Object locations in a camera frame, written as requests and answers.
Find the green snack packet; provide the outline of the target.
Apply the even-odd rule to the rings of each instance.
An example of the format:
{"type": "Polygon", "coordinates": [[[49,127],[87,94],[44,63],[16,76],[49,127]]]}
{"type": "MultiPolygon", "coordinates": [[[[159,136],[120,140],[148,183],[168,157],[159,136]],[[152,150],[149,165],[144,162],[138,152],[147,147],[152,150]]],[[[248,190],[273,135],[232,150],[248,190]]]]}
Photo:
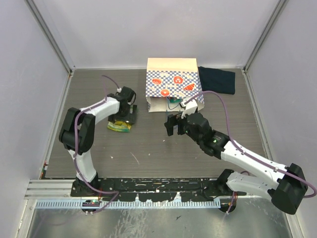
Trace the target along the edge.
{"type": "Polygon", "coordinates": [[[176,107],[176,106],[179,105],[181,102],[182,102],[182,99],[180,99],[180,98],[169,97],[167,104],[168,104],[168,106],[176,107]]]}

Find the yellow green candy bag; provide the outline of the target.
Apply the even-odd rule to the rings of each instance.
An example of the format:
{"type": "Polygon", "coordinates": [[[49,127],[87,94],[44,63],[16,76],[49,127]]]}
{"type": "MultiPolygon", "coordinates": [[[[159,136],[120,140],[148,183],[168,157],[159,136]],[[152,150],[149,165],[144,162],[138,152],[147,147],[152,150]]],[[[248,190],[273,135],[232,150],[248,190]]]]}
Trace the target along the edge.
{"type": "Polygon", "coordinates": [[[117,114],[108,117],[107,129],[116,132],[130,132],[132,125],[137,120],[137,105],[131,105],[126,116],[117,114]]]}

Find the blue checkered paper bag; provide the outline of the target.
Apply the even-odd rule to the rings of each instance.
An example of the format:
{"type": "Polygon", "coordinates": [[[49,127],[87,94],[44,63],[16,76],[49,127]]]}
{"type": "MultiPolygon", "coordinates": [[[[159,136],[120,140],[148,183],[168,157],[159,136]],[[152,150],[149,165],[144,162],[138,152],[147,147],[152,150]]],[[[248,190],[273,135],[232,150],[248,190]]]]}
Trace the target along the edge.
{"type": "Polygon", "coordinates": [[[168,98],[185,101],[195,98],[198,109],[204,108],[204,97],[195,58],[148,58],[145,97],[148,112],[182,111],[180,105],[168,106],[168,98]]]}

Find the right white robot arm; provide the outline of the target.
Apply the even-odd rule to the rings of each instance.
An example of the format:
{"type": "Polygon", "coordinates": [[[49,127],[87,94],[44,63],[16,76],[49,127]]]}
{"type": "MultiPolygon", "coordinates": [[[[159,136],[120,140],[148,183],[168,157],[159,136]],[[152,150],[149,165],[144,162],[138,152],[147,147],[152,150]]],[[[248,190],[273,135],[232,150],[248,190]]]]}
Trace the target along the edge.
{"type": "Polygon", "coordinates": [[[284,213],[297,212],[308,185],[300,166],[289,166],[268,160],[231,140],[228,135],[212,129],[201,113],[168,115],[164,124],[168,136],[188,135],[207,155],[235,164],[250,172],[243,175],[226,169],[217,179],[217,189],[222,195],[245,192],[269,200],[284,213]]]}

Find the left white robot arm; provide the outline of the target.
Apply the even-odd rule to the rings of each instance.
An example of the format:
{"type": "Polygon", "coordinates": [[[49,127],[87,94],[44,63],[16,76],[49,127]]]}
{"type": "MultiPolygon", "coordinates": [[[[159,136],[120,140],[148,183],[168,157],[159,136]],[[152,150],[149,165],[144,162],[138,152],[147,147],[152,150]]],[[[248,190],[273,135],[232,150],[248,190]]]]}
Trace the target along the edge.
{"type": "Polygon", "coordinates": [[[112,123],[122,121],[133,124],[137,109],[134,104],[135,99],[135,91],[124,86],[118,88],[116,93],[110,93],[90,106],[68,109],[58,139],[71,155],[75,166],[73,195],[115,194],[114,191],[101,191],[99,176],[93,165],[91,148],[95,139],[95,127],[104,119],[112,123]]]}

